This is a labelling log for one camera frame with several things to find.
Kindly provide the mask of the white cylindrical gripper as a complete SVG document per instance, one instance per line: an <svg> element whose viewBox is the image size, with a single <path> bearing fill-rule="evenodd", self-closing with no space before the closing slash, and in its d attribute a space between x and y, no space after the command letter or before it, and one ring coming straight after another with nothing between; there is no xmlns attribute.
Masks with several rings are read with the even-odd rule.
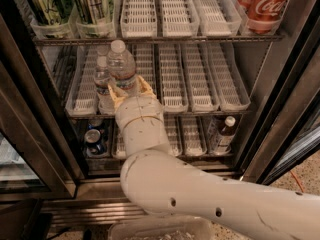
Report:
<svg viewBox="0 0 320 240"><path fill-rule="evenodd" d="M129 98L127 92L113 83L108 84L126 156L148 149L169 153L170 142L165 130L163 107L141 75L137 76L137 82L142 96Z"/></svg>

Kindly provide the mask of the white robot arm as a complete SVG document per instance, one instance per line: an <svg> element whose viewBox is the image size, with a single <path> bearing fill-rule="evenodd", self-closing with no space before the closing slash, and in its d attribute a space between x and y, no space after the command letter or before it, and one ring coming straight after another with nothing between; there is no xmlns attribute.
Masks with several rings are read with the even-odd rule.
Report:
<svg viewBox="0 0 320 240"><path fill-rule="evenodd" d="M126 160L126 197L149 213L206 218L253 240L320 240L320 197L206 173L170 154L163 107L138 76L134 96L108 89Z"/></svg>

